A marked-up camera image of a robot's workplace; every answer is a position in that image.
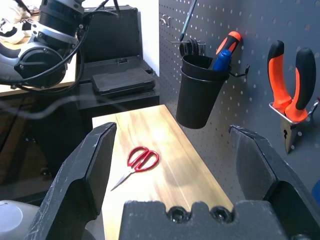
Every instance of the red scissors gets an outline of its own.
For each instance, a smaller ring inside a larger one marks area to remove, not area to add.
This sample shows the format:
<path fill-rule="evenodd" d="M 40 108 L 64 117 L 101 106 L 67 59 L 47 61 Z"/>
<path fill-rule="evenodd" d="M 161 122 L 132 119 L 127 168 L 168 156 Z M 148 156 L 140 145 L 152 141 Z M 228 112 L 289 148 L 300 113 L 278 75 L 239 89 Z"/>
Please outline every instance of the red scissors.
<path fill-rule="evenodd" d="M 143 152 L 135 159 L 132 161 L 132 156 L 138 152 L 143 150 Z M 148 167 L 143 167 L 148 161 L 149 159 L 155 156 L 155 161 L 152 165 L 148 166 Z M 145 146 L 137 146 L 134 149 L 132 149 L 132 151 L 129 153 L 129 156 L 127 158 L 126 164 L 129 167 L 129 170 L 127 173 L 125 173 L 121 179 L 118 181 L 118 183 L 111 189 L 111 191 L 113 189 L 115 189 L 116 187 L 118 187 L 124 180 L 126 180 L 131 174 L 133 173 L 142 173 L 145 171 L 148 171 L 150 169 L 153 169 L 158 163 L 159 163 L 159 154 L 155 151 L 151 151 L 149 150 L 147 147 Z"/>

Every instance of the orange pliers handle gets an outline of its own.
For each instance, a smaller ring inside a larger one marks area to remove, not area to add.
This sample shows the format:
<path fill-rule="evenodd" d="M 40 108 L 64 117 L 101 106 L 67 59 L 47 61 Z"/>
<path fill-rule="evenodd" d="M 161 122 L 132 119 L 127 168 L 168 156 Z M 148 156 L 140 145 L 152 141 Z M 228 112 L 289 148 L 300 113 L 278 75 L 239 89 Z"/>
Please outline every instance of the orange pliers handle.
<path fill-rule="evenodd" d="M 284 78 L 284 51 L 282 41 L 274 42 L 269 50 L 267 69 L 269 82 L 273 91 L 273 107 L 295 123 L 308 117 L 306 106 L 310 101 L 316 86 L 316 61 L 311 49 L 298 51 L 295 59 L 295 94 L 289 95 Z"/>
<path fill-rule="evenodd" d="M 237 31 L 229 32 L 228 36 L 222 41 L 215 54 L 218 55 L 223 49 L 228 49 L 233 54 L 240 40 L 240 33 Z"/>

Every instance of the gray pegboard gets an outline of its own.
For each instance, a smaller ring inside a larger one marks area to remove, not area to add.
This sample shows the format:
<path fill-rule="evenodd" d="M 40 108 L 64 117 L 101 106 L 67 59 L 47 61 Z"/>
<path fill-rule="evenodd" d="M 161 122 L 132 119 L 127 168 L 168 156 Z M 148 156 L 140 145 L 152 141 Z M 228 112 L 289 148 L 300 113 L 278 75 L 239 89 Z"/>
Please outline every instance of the gray pegboard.
<path fill-rule="evenodd" d="M 170 28 L 159 27 L 160 101 L 176 115 L 181 83 L 182 61 L 179 39 L 192 0 L 159 0 L 159 17 L 172 17 Z M 185 40 L 206 43 L 206 55 L 213 56 L 230 31 L 238 31 L 243 43 L 232 58 L 232 71 L 247 79 L 230 77 L 223 85 L 207 125 L 198 130 L 182 127 L 214 177 L 231 201 L 244 198 L 236 175 L 235 160 L 228 134 L 231 124 L 243 126 L 267 138 L 278 154 L 289 163 L 311 191 L 320 180 L 320 109 L 298 136 L 298 144 L 287 155 L 281 136 L 280 117 L 269 108 L 273 94 L 268 81 L 267 57 L 276 40 L 285 43 L 284 76 L 289 93 L 296 87 L 295 61 L 300 48 L 311 48 L 318 75 L 311 108 L 320 97 L 320 1 L 319 0 L 198 0 L 186 31 Z"/>

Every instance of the black cup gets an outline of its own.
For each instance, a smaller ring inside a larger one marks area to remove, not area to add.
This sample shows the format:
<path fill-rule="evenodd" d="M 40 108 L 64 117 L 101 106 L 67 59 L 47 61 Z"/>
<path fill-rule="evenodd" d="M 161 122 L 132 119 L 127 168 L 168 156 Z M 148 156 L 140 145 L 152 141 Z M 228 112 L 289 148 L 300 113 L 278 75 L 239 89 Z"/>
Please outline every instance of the black cup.
<path fill-rule="evenodd" d="M 182 70 L 181 74 L 176 120 L 186 128 L 201 129 L 207 124 L 221 87 L 229 78 L 229 74 L 224 77 L 219 74 L 215 77 L 213 74 L 211 80 L 188 76 Z"/>
<path fill-rule="evenodd" d="M 213 71 L 212 63 L 216 61 L 216 57 L 208 57 L 201 55 L 185 55 L 182 58 L 182 71 L 189 77 L 195 79 L 203 79 L 207 81 L 216 81 L 229 78 L 228 71 Z"/>

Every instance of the table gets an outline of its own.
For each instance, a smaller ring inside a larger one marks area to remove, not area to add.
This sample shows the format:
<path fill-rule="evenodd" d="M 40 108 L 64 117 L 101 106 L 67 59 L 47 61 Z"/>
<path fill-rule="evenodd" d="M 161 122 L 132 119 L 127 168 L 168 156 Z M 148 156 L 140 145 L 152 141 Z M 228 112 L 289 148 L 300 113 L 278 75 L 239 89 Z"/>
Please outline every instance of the table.
<path fill-rule="evenodd" d="M 162 201 L 167 211 L 173 206 L 190 211 L 196 201 L 205 202 L 209 209 L 232 210 L 232 203 L 165 105 L 92 119 L 94 128 L 108 122 L 115 122 L 117 131 L 101 211 L 105 239 L 118 240 L 124 203 L 129 200 Z M 129 152 L 137 146 L 158 152 L 159 165 L 132 174 L 111 191 L 126 171 Z"/>
<path fill-rule="evenodd" d="M 32 17 L 34 20 L 38 19 L 38 16 L 33 16 Z M 1 44 L 4 45 L 6 48 L 9 49 L 20 49 L 23 45 L 27 44 L 29 41 L 29 37 L 25 37 L 22 41 L 20 41 L 18 44 L 10 44 L 8 42 L 2 42 Z M 76 69 L 77 69 L 77 55 L 75 54 L 70 62 L 70 64 L 68 64 L 68 69 L 65 73 L 65 76 L 63 78 L 63 80 L 52 87 L 52 89 L 55 88 L 61 88 L 61 87 L 67 87 L 70 86 L 71 84 L 73 84 L 76 80 Z M 17 95 L 17 94 L 23 94 L 26 93 L 26 91 L 21 90 L 19 88 L 17 89 L 11 89 L 10 86 L 8 85 L 1 85 L 0 84 L 0 97 L 4 97 L 4 96 L 11 96 L 11 95 Z"/>

